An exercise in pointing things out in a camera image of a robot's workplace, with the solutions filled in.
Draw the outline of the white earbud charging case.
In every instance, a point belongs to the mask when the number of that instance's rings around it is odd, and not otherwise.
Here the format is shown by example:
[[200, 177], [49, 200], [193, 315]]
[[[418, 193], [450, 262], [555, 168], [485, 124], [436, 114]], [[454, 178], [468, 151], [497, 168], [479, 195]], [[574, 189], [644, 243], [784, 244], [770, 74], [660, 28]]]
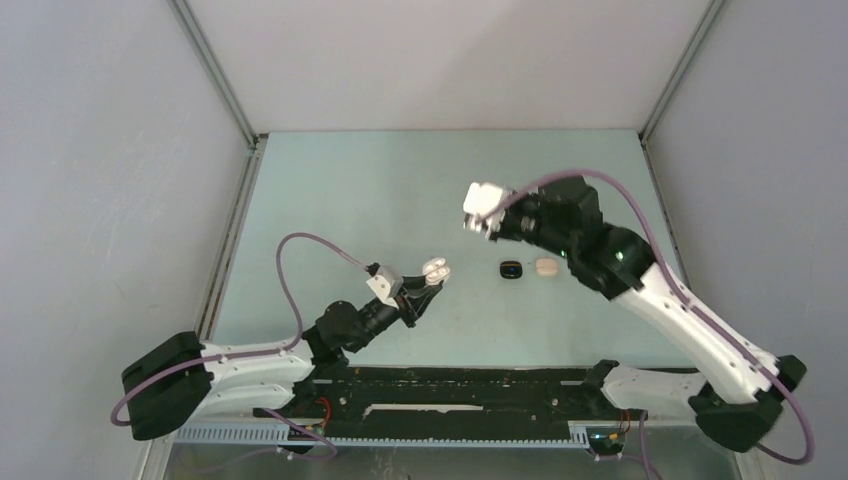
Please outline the white earbud charging case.
[[436, 257], [422, 265], [422, 275], [427, 285], [438, 285], [450, 277], [451, 269], [445, 258]]

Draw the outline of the pink earbud charging case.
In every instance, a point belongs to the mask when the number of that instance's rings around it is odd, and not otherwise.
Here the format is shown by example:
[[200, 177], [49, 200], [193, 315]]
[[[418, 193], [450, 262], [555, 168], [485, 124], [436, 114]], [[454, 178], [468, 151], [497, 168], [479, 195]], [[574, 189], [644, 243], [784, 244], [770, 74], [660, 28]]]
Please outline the pink earbud charging case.
[[559, 262], [555, 258], [542, 257], [535, 260], [536, 273], [543, 278], [552, 278], [559, 273]]

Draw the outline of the black earbud charging case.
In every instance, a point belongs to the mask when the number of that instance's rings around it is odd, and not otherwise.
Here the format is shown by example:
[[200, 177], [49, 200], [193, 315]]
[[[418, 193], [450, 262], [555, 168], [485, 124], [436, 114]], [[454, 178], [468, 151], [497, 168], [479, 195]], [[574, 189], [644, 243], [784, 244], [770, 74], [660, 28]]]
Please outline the black earbud charging case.
[[517, 280], [523, 276], [523, 264], [519, 261], [507, 260], [499, 264], [499, 275], [503, 279]]

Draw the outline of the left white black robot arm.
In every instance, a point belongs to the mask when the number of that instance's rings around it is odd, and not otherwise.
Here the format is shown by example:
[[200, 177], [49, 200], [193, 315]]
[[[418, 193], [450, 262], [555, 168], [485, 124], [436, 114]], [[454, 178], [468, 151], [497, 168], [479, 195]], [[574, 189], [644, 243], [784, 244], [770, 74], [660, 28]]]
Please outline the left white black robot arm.
[[304, 416], [316, 403], [308, 383], [316, 374], [346, 365], [347, 354], [397, 322], [414, 327], [449, 276], [441, 263], [415, 277], [379, 268], [367, 281], [373, 300], [360, 308], [330, 304], [300, 339], [232, 346], [203, 342], [192, 331], [177, 333], [124, 369], [125, 396], [115, 409], [128, 417], [112, 421], [146, 441], [217, 414], [285, 409]]

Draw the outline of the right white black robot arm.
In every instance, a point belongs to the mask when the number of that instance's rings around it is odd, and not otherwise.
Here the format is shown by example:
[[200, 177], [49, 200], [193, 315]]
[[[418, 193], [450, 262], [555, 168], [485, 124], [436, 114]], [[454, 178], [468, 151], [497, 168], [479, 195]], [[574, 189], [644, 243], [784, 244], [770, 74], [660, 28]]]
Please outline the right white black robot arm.
[[599, 362], [585, 378], [585, 411], [617, 409], [693, 421], [717, 444], [761, 448], [806, 373], [792, 355], [760, 349], [687, 291], [648, 232], [605, 221], [598, 192], [580, 176], [518, 192], [475, 183], [463, 203], [465, 226], [490, 241], [524, 242], [561, 256], [588, 289], [633, 312], [694, 365], [690, 374]]

